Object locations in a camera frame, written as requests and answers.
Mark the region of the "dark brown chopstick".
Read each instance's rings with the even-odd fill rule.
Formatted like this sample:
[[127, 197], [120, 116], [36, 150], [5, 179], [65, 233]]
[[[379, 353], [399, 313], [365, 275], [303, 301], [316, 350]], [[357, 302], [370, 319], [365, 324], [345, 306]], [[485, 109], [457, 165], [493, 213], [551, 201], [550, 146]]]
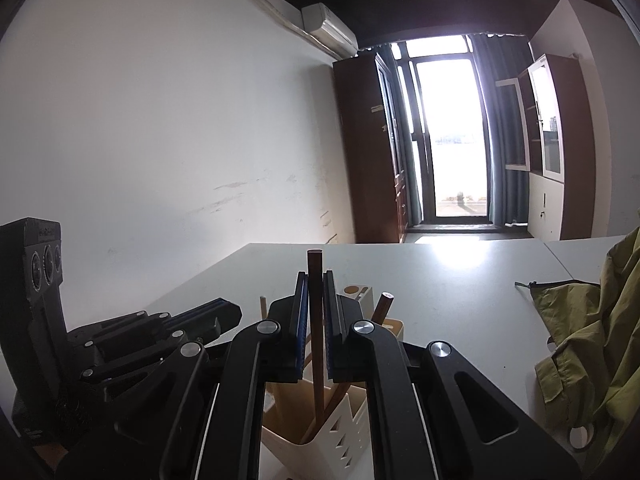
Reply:
[[[378, 300], [378, 304], [376, 305], [371, 320], [375, 323], [382, 325], [386, 319], [386, 315], [392, 306], [394, 301], [394, 296], [390, 292], [382, 292], [380, 299]], [[333, 390], [332, 396], [330, 397], [329, 403], [326, 404], [324, 408], [323, 414], [320, 418], [315, 418], [312, 424], [306, 431], [306, 434], [303, 435], [302, 443], [306, 444], [310, 442], [318, 431], [322, 428], [326, 419], [333, 413], [333, 411], [337, 408], [337, 405], [340, 404], [341, 400], [344, 398], [348, 389], [352, 384], [350, 382], [340, 382]]]
[[309, 322], [311, 336], [311, 366], [314, 382], [314, 421], [309, 426], [305, 442], [314, 438], [324, 422], [324, 342], [323, 342], [323, 272], [322, 250], [311, 249], [307, 254]]

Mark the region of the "light wooden chopstick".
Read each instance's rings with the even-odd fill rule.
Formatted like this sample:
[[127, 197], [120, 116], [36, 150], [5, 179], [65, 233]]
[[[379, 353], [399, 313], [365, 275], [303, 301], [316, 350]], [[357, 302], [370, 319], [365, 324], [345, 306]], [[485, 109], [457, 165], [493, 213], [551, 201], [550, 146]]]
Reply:
[[267, 299], [265, 296], [259, 297], [259, 307], [260, 307], [260, 315], [262, 316], [262, 320], [265, 320], [268, 316]]

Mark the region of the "white slotted utensil holder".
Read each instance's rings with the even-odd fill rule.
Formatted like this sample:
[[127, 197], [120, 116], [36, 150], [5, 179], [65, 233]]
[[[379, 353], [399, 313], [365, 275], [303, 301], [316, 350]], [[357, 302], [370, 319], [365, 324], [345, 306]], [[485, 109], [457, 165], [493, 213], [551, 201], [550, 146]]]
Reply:
[[[324, 341], [324, 407], [338, 385], [329, 378]], [[318, 434], [303, 444], [314, 421], [310, 322], [305, 332], [302, 378], [294, 384], [266, 385], [262, 444], [294, 479], [345, 479], [358, 465], [369, 440], [368, 401], [363, 384], [352, 384]]]

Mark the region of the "tape roll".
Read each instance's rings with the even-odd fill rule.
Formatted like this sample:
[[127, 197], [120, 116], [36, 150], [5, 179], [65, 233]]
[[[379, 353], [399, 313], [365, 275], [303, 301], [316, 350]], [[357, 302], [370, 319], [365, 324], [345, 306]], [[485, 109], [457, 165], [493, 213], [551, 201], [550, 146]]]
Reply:
[[575, 452], [585, 452], [585, 450], [590, 447], [595, 433], [596, 430], [594, 430], [593, 424], [570, 428], [570, 430], [568, 430], [570, 447]]

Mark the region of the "olive green jacket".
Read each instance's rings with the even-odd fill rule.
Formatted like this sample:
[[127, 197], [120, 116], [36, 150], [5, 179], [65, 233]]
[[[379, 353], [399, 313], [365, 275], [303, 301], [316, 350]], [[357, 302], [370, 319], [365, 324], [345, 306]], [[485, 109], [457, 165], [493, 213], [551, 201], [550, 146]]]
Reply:
[[600, 282], [525, 286], [555, 349], [536, 364], [544, 420], [593, 426], [584, 471], [614, 452], [639, 411], [639, 231], [605, 255]]

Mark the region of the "dark brown wooden wardrobe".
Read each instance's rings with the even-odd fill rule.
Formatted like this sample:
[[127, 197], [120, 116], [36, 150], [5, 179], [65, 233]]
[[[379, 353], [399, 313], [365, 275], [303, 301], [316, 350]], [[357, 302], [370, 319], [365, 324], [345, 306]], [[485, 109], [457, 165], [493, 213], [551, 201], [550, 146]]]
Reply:
[[400, 243], [408, 226], [390, 69], [363, 52], [333, 64], [356, 242]]

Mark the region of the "balcony glass door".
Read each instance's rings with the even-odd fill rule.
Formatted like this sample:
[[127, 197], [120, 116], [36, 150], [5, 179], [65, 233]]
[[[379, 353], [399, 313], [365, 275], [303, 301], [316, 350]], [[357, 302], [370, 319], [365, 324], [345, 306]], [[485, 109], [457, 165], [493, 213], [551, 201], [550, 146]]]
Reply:
[[423, 224], [488, 224], [485, 103], [465, 35], [390, 46], [408, 122]]

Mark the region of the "glass door cabinet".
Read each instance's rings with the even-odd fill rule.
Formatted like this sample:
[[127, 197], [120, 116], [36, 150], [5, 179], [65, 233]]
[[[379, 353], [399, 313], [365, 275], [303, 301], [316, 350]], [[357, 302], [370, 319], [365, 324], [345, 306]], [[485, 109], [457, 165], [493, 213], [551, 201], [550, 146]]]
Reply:
[[498, 80], [514, 87], [528, 174], [528, 232], [549, 240], [592, 234], [596, 151], [588, 92], [579, 62], [541, 55], [527, 70]]

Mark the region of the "white air conditioner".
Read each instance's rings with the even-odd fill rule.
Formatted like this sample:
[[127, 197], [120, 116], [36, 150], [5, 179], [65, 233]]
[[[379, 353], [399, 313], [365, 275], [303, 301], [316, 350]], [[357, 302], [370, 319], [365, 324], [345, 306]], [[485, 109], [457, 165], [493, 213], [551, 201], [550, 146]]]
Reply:
[[304, 6], [302, 17], [305, 32], [341, 58], [352, 58], [357, 54], [359, 47], [356, 35], [323, 3]]

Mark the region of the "dark blue curtain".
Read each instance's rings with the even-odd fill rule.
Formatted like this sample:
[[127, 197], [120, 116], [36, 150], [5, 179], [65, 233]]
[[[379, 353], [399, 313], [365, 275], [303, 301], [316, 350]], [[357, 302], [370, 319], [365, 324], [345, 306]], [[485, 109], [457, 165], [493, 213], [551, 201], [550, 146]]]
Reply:
[[533, 63], [528, 39], [523, 36], [474, 34], [473, 55], [480, 77], [488, 121], [490, 159], [489, 220], [496, 226], [528, 219], [528, 173], [511, 170], [511, 155], [522, 134], [518, 104], [500, 98], [499, 80], [512, 79]]

